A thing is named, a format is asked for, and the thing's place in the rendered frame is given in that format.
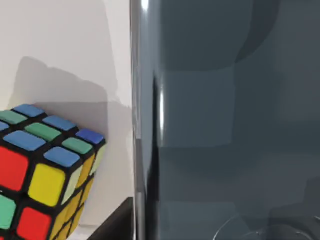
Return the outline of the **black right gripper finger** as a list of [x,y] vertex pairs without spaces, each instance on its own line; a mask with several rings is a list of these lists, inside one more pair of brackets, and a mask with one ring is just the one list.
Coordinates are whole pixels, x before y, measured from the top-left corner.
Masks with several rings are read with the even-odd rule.
[[134,200],[127,197],[88,240],[133,240]]

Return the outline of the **multicoloured puzzle cube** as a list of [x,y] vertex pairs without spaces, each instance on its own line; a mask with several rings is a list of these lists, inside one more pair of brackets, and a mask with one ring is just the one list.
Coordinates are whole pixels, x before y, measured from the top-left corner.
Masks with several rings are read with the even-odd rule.
[[67,240],[106,145],[31,104],[0,110],[0,240]]

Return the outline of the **dark grey glossy container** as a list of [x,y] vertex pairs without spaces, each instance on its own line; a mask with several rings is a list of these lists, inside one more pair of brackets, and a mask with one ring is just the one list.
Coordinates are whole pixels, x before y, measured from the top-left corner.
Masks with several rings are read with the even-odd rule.
[[136,240],[320,240],[320,0],[130,0]]

